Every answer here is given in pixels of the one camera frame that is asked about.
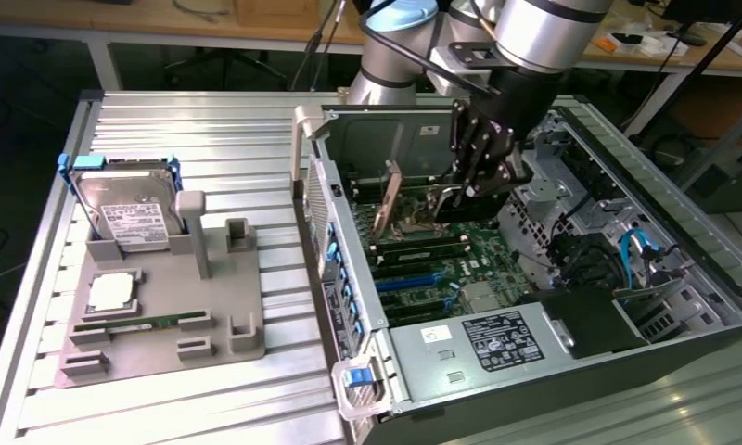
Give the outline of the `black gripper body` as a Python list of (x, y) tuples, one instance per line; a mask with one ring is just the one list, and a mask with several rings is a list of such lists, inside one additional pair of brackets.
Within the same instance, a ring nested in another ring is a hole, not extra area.
[(481, 114), (514, 131), (524, 140), (545, 118), (565, 79), (562, 72), (541, 73), (525, 68), (493, 70), (488, 93), (473, 94), (472, 103)]

